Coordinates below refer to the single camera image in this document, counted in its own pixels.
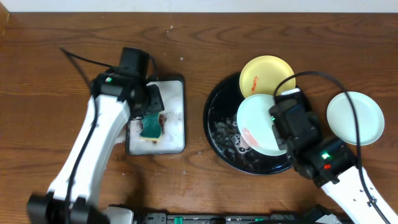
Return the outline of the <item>pale green plate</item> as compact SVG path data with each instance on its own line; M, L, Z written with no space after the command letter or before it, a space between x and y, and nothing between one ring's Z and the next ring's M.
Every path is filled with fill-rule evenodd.
M326 118L333 133L352 145L357 143L356 121L362 146L377 141L385 127L380 106L369 96L356 91L336 95L328 104Z

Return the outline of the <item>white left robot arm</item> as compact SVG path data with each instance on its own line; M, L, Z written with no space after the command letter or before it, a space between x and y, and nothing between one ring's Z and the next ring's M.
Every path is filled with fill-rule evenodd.
M111 223L98 209L106 165L122 128L132 119L164 109L157 77L101 73L89 84L83 126L67 161L45 195L27 203L31 223Z

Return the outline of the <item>green yellow sponge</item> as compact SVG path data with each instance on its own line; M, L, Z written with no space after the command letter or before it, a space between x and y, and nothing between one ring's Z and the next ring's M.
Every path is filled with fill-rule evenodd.
M140 139L148 141L159 141L162 136L162 126L159 121L160 114L147 114L142 119L142 131L139 134Z

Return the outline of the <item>light blue plate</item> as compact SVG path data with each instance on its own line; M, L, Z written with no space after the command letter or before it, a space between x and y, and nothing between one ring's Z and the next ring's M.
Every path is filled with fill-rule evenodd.
M241 102L236 117L239 132L245 142L266 156L281 156L287 151L272 128L274 118L269 114L269 109L274 105L271 95L251 95Z

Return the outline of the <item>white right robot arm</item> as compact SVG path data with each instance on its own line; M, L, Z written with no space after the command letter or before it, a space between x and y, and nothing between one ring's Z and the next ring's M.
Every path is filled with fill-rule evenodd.
M354 223L397 223L396 212L358 168L358 157L340 138L322 134L314 112L291 98L277 100L269 113L295 171L312 180Z

